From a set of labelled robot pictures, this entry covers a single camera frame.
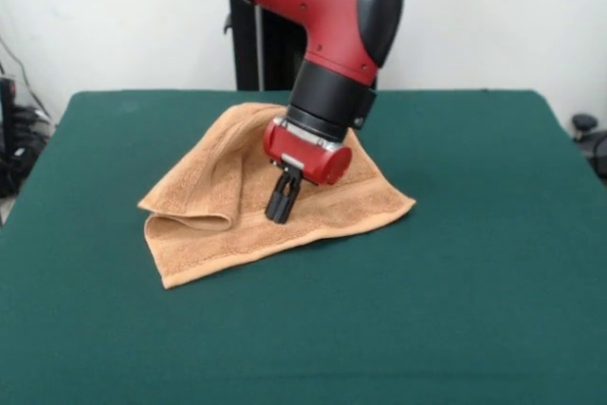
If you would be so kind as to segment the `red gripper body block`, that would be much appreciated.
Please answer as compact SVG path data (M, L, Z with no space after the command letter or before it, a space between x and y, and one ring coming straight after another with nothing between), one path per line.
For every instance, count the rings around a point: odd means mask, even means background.
M353 157L350 147L310 133L282 116L269 122L263 147L280 167L297 169L304 179L318 185L337 183Z

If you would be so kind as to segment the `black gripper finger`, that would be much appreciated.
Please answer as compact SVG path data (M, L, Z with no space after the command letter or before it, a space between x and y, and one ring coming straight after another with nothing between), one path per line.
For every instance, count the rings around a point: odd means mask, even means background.
M302 173L283 172L278 187L279 203L277 206L277 222L285 224L298 198L302 183Z
M288 218L290 174L282 172L278 178L270 199L267 202L265 215L270 221L286 221Z

